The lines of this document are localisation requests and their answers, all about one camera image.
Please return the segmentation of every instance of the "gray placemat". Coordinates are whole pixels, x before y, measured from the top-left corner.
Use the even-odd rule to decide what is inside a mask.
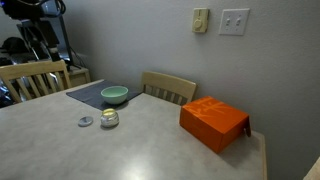
[[[131,100],[134,97],[141,94],[141,92],[138,90],[128,88],[129,92],[128,92],[127,100],[121,104],[118,104],[118,105],[111,105],[111,104],[106,103],[104,101],[103,97],[101,96],[101,91],[104,88],[107,88],[110,86],[118,86],[118,84],[104,80],[100,83],[93,84],[91,86],[88,86],[88,87],[85,87],[85,88],[82,88],[79,90],[67,92],[66,94],[74,99],[77,99],[83,103],[86,103],[86,104],[88,104],[94,108],[100,109],[102,111],[107,108],[116,109],[117,107],[127,103],[129,100]]]

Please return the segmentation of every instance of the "glass jar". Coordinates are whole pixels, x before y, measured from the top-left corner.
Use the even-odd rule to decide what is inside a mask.
[[[119,116],[114,109],[109,108],[102,111],[101,126],[108,128],[108,127],[113,127],[117,124],[119,124]]]

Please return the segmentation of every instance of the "chair backrest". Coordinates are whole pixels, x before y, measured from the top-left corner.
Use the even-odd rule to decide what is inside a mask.
[[[22,102],[21,96],[30,100],[64,90],[64,84],[67,88],[71,88],[69,74],[63,60],[2,66],[0,79],[15,102]]]
[[[178,105],[191,102],[196,88],[196,83],[179,77],[157,72],[143,72],[142,74],[142,90],[144,93]]]

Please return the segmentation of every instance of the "orange box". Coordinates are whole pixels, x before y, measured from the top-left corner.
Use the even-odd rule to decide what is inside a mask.
[[[251,136],[249,115],[210,96],[181,107],[180,126],[219,153],[244,133]]]

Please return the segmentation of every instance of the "ceramic bowl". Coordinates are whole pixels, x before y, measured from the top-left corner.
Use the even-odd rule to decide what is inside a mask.
[[[124,86],[111,86],[103,89],[101,96],[108,104],[120,104],[127,99],[128,91]]]

